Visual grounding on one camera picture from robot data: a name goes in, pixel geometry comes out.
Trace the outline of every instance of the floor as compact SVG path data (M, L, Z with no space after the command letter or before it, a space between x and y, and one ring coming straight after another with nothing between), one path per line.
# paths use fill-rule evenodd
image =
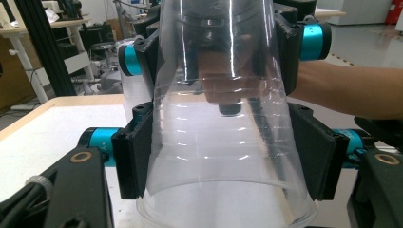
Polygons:
M403 68L403 37L394 26L332 26L333 41L331 54L326 61L343 66L400 67ZM352 116L336 113L317 105L289 99L289 102L311 107L317 119L331 128L355 128ZM31 102L38 106L37 100ZM29 113L9 111L0 115L0 130ZM323 227L350 227L344 209L355 180L355 171L346 170L341 174L336 200L319 203L319 215L313 225Z

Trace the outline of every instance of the black cable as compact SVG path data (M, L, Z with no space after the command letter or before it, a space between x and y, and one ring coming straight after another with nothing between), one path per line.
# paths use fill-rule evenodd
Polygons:
M44 194L44 188L39 184L35 184L29 193L21 199L4 217L0 224L0 228L15 227L23 218L27 209L29 209Z
M124 3L124 2L122 2L122 1L120 1L120 0L113 0L113 3L115 3L115 2L118 2L118 3L123 4L123 5L130 6L130 7L132 7L132 8L140 9L140 10L149 10L149 8L142 8L142 7L133 6L133 5Z
M33 85L32 85L33 73L35 73L35 72L36 72L36 70L38 70L38 69L34 69L34 70L32 71L32 73L30 74L30 79L29 79L29 82L30 82L30 85L31 85L31 86L33 86Z

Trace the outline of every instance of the table surface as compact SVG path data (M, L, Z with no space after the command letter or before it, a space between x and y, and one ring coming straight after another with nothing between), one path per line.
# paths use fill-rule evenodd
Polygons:
M75 148L89 127L125 127L125 97L120 95L52 99L0 131L0 201L20 190ZM106 167L115 227L138 227L136 200L120 199L116 168Z
M71 27L71 26L80 26L83 23L88 22L89 20L91 20L89 17L83 17L82 20L57 21L57 22L50 24L50 26L53 29ZM27 32L26 28L8 28L8 29L1 28L0 29L0 35L13 34L13 33L25 33L25 32Z

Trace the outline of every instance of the white table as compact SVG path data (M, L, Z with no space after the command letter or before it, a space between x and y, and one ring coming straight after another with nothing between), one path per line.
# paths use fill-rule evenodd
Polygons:
M73 149L89 127L124 127L123 95L59 97L0 131L0 201ZM139 227L135 200L120 199L116 168L106 168L115 227Z
M86 50L83 45L83 41L80 36L79 27L90 20L88 17L84 17L82 20L73 20L73 21L62 21L62 22L54 22L50 24L53 29L57 28L66 28L71 33L74 44L76 45L79 54L68 58L65 60L65 64L67 66L68 73L74 72L80 68L83 68L87 78L90 81L94 80L94 75L92 73L92 69L89 66L90 61ZM41 104L48 101L48 96L45 93L43 86L49 84L48 76L43 68L33 69L32 63L29 60L29 57L24 49L24 46L21 43L21 38L28 34L26 28L8 28L8 29L0 29L0 35L4 38L9 38L11 40L14 49L17 50L18 58L23 65L23 68L27 74L29 80L32 78L32 87L35 91L35 94L38 96L39 102Z
M344 16L344 15L346 15L346 13L340 10L321 9L321 8L315 9L315 17L317 20L319 20L319 22L325 22L334 16Z

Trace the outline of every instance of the fire extinguisher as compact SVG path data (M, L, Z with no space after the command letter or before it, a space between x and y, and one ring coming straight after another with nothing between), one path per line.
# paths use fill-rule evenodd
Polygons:
M393 0L386 16L385 23L388 25L396 24L403 9L403 0Z

